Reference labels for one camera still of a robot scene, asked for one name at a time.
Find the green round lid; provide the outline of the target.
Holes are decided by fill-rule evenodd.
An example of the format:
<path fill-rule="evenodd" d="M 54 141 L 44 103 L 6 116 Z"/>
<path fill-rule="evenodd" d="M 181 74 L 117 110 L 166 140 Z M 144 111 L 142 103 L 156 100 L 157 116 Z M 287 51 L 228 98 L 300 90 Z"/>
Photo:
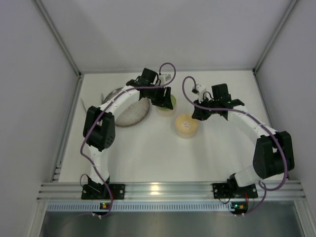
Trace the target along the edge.
<path fill-rule="evenodd" d="M 171 103 L 172 103 L 172 106 L 173 106 L 173 109 L 172 110 L 175 110 L 176 109 L 176 98 L 173 94 L 171 94 Z M 161 110 L 161 111 L 171 111 L 171 109 L 168 109 L 166 107 L 159 107 L 159 106 L 156 106 L 156 108 L 158 110 Z"/>

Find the beige round lid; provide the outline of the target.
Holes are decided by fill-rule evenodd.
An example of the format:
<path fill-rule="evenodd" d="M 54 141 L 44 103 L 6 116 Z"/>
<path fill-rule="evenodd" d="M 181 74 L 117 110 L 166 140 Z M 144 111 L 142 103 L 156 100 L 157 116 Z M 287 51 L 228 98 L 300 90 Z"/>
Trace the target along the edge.
<path fill-rule="evenodd" d="M 181 114 L 176 118 L 175 121 L 176 130 L 177 129 L 198 129 L 199 121 L 193 119 L 190 114 Z"/>

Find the steel tongs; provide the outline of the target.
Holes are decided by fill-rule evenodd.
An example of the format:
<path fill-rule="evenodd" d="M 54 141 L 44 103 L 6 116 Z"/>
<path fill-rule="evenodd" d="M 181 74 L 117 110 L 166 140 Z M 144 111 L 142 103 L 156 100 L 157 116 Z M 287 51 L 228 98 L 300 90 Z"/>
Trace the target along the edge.
<path fill-rule="evenodd" d="M 109 93 L 108 95 L 105 95 L 103 93 L 97 93 L 90 96 L 81 97 L 79 99 L 80 105 L 83 108 L 83 111 L 87 113 L 87 110 L 90 106 L 100 106 L 110 99 L 112 99 L 115 96 L 113 92 Z"/>

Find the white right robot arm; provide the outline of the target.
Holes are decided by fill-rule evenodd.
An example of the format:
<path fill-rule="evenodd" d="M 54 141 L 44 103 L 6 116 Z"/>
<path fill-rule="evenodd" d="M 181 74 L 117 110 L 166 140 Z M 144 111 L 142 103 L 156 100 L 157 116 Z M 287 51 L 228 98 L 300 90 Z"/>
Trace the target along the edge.
<path fill-rule="evenodd" d="M 291 135 L 286 131 L 278 132 L 259 121 L 241 100 L 231 98 L 225 83 L 213 86 L 211 92 L 205 86 L 195 84 L 192 93 L 198 96 L 193 102 L 194 119 L 204 121 L 218 114 L 238 127 L 255 145 L 252 164 L 227 180 L 233 193 L 249 188 L 256 182 L 262 187 L 262 180 L 282 174 L 281 183 L 274 190 L 280 189 L 288 172 L 295 166 Z"/>

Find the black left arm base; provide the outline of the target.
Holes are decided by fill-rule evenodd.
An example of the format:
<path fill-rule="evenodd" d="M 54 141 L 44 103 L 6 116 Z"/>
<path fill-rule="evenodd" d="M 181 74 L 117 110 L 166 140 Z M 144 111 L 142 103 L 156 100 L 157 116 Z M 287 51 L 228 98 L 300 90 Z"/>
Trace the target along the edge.
<path fill-rule="evenodd" d="M 125 196 L 125 184 L 108 183 L 113 199 L 123 200 Z M 110 194 L 104 184 L 96 183 L 88 178 L 87 184 L 82 187 L 81 199 L 99 200 L 111 199 Z"/>

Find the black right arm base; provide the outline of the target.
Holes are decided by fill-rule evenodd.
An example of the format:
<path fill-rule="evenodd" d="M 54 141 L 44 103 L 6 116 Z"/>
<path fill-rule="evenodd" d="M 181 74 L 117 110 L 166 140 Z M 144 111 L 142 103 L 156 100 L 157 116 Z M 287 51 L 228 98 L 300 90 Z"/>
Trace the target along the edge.
<path fill-rule="evenodd" d="M 237 184 L 235 174 L 232 174 L 226 182 L 213 183 L 213 195 L 215 199 L 224 198 L 257 198 L 258 193 L 255 184 L 240 187 Z"/>

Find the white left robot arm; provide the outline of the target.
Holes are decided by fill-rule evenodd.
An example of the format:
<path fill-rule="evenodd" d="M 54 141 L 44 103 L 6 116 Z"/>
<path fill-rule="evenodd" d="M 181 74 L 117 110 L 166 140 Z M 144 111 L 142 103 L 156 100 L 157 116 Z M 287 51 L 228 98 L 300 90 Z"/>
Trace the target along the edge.
<path fill-rule="evenodd" d="M 110 195 L 107 149 L 116 137 L 115 120 L 128 107 L 143 98 L 154 106 L 172 110 L 171 84 L 175 75 L 162 74 L 145 68 L 141 75 L 129 80 L 122 90 L 108 102 L 99 107 L 91 106 L 86 113 L 83 146 L 89 148 L 89 155 L 80 149 L 80 154 L 91 165 L 88 175 L 88 191 L 99 198 Z"/>

